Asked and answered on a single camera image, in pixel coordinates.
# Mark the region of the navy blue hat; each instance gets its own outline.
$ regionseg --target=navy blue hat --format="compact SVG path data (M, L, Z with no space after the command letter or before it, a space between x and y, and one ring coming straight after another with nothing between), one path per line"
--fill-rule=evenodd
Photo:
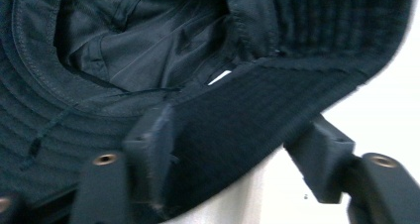
M384 68L410 5L0 0L0 190L31 208L59 198L86 159L121 150L142 115L167 103L174 162L162 212L179 215ZM139 221L161 221L145 213Z

